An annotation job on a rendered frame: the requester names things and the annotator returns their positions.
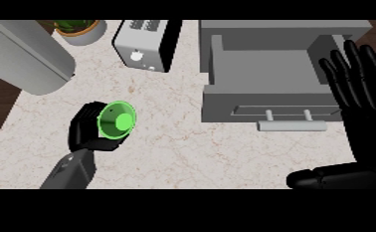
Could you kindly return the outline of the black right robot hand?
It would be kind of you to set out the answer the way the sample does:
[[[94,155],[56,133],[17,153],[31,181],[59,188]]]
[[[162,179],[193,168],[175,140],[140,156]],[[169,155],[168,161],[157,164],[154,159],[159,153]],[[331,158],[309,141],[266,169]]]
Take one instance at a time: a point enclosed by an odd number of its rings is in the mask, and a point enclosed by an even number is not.
[[[292,172],[292,189],[376,189],[376,52],[368,45],[343,42],[345,54],[320,59],[355,161]]]

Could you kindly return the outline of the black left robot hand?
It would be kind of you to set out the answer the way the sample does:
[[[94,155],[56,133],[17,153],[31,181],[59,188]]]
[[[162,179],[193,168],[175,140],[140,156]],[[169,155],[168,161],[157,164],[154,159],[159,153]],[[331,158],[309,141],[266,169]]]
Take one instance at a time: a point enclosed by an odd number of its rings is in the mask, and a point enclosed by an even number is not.
[[[123,137],[120,139],[98,137],[97,116],[104,106],[106,104],[100,102],[84,104],[70,120],[67,145],[72,152],[84,148],[113,151],[125,141]]]

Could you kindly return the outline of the green cup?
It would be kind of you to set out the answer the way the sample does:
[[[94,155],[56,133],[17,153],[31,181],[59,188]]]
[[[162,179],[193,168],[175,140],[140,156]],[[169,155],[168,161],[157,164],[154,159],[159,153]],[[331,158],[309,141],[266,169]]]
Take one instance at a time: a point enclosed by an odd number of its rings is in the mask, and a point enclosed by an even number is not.
[[[132,131],[137,122],[135,109],[129,103],[115,101],[106,104],[97,116],[100,135],[107,139],[120,139]]]

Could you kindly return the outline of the grey open drawer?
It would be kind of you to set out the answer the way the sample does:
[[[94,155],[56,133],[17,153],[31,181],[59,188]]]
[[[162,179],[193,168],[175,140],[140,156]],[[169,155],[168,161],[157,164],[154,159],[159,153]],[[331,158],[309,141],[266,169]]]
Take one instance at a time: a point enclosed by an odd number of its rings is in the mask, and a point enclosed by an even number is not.
[[[221,36],[210,37],[210,94],[327,94],[324,76],[314,64],[331,50],[343,51],[342,35],[320,36],[312,48],[283,51],[225,51]]]

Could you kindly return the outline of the grey drawer front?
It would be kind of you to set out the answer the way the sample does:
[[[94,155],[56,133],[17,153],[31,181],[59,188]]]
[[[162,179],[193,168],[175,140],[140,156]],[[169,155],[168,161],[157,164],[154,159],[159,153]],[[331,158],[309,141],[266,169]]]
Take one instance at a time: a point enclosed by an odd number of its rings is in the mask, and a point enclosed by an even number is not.
[[[303,120],[309,110],[314,120],[342,121],[339,105],[330,93],[255,94],[231,93],[205,86],[202,92],[202,122],[258,122],[266,120]]]

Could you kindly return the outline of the grey cylindrical appliance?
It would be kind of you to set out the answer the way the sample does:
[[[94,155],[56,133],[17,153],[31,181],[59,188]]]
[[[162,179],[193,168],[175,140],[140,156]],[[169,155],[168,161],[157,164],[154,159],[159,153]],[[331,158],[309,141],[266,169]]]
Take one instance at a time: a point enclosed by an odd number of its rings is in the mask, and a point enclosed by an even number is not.
[[[35,20],[0,20],[0,79],[31,95],[70,81],[75,59]]]

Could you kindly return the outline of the grey plant pot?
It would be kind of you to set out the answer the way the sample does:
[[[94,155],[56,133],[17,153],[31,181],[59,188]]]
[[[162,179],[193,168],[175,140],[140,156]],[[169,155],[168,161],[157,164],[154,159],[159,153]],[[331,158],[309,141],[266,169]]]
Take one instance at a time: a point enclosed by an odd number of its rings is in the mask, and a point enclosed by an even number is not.
[[[64,33],[61,30],[56,30],[56,32],[70,45],[87,46],[100,40],[106,30],[106,21],[95,20],[94,23],[79,32]]]

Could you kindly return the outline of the silver and black toaster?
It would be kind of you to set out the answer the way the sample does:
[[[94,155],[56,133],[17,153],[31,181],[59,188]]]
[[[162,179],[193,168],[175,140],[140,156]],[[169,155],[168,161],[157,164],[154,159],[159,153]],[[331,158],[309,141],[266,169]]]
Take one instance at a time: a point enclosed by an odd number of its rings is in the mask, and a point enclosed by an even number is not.
[[[166,73],[171,70],[181,20],[123,20],[112,46],[128,68]]]

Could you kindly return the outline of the green plant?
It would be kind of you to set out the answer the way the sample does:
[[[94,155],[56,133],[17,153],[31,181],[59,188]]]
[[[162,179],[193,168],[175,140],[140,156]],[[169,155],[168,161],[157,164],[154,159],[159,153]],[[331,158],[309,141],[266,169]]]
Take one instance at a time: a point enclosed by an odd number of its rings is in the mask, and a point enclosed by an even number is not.
[[[76,33],[94,24],[94,20],[56,20],[54,26],[63,33]]]

